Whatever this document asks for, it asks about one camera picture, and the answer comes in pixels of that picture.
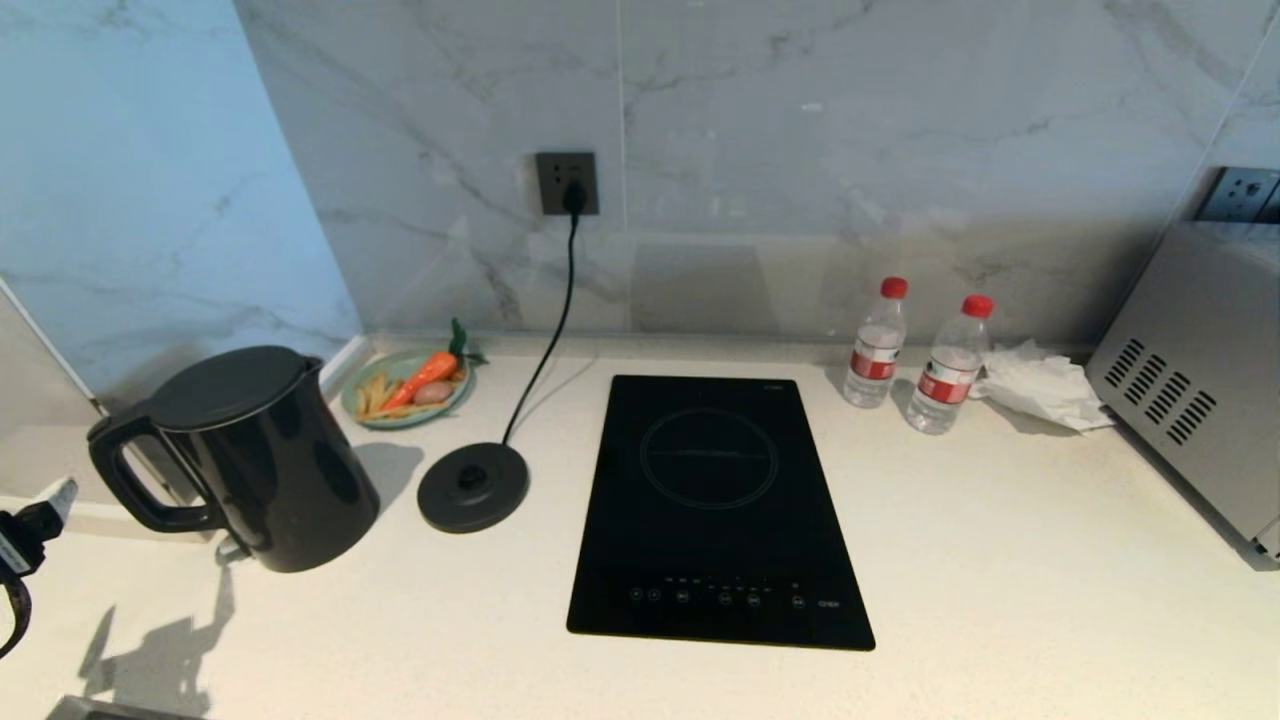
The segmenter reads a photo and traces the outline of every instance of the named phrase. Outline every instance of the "bottle label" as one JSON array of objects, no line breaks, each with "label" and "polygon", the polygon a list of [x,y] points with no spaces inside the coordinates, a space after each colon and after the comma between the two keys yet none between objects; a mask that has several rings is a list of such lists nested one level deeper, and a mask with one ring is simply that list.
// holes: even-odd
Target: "bottle label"
[{"label": "bottle label", "polygon": [[867,345],[863,338],[854,341],[854,356],[849,360],[849,366],[859,375],[869,380],[883,380],[893,377],[893,366],[897,364],[897,355],[902,347],[876,347]]},{"label": "bottle label", "polygon": [[969,396],[969,388],[973,387],[973,380],[977,377],[977,370],[956,370],[931,357],[924,372],[920,373],[919,388],[931,400],[956,405],[964,402],[964,398]]}]

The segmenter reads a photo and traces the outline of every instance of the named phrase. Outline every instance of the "kettle handle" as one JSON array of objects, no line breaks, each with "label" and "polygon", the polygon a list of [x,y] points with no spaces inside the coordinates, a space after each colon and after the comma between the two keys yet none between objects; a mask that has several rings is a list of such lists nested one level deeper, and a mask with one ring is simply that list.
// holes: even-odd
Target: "kettle handle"
[{"label": "kettle handle", "polygon": [[[141,413],[127,413],[123,416],[108,415],[88,432],[88,455],[93,466],[102,475],[106,487],[111,489],[138,523],[159,533],[186,533],[192,530],[215,530],[227,525],[220,509],[209,502],[197,507],[174,507],[155,498],[134,474],[124,459],[124,446],[141,436],[150,436],[160,442],[165,452],[179,468],[186,470],[186,462],[169,447],[151,419]],[[193,482],[196,491],[205,495],[204,484]]]}]

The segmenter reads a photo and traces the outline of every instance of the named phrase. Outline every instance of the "white countertop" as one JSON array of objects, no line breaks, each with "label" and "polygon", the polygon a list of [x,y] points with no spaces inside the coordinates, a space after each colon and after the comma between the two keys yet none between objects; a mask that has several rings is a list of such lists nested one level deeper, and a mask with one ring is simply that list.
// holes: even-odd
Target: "white countertop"
[{"label": "white countertop", "polygon": [[[481,533],[433,530],[417,479],[500,437],[535,360],[494,357],[454,416],[415,429],[339,411],[384,510],[323,568],[242,561],[218,602],[211,546],[54,541],[31,632],[0,661],[0,715],[92,694],[223,720],[1280,716],[1280,574],[1251,570],[1111,429],[1064,437],[970,402],[927,437],[892,402],[846,405],[822,366],[561,357],[512,442],[524,505]],[[621,373],[799,383],[874,652],[564,629]]]}]

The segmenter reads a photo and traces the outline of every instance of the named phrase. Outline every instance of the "crumpled napkin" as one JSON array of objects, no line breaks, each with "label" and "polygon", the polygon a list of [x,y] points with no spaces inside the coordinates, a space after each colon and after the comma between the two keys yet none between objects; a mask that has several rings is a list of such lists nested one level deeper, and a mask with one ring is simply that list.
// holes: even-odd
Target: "crumpled napkin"
[{"label": "crumpled napkin", "polygon": [[984,368],[987,377],[974,383],[970,397],[988,397],[1076,432],[1115,424],[1102,411],[1102,401],[1084,378],[1084,368],[1036,347],[1033,340],[1012,350],[997,347],[987,356]]}]

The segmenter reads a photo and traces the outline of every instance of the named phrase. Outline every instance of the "green plate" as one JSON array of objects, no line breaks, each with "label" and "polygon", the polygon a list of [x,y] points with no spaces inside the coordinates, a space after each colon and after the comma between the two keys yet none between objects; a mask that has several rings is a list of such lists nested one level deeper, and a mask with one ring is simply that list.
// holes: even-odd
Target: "green plate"
[{"label": "green plate", "polygon": [[[389,382],[403,380],[417,372],[426,363],[426,359],[431,355],[439,352],[439,350],[406,350],[404,352],[397,352],[394,355],[388,355],[381,357],[369,365],[365,365],[356,377],[347,382],[347,387],[342,389],[342,406],[351,415],[352,420],[356,420],[356,388],[369,382],[378,373],[387,370],[387,377]],[[462,384],[453,391],[453,395],[444,401],[443,407],[431,407],[430,410],[422,410],[408,418],[390,418],[387,420],[356,420],[366,428],[372,428],[375,430],[397,430],[399,428],[408,428],[417,425],[440,415],[442,413],[448,413],[456,406],[462,404],[467,396],[471,393],[471,386],[475,384],[475,366],[466,359],[462,360],[461,366],[466,369],[467,377],[462,380]]]}]

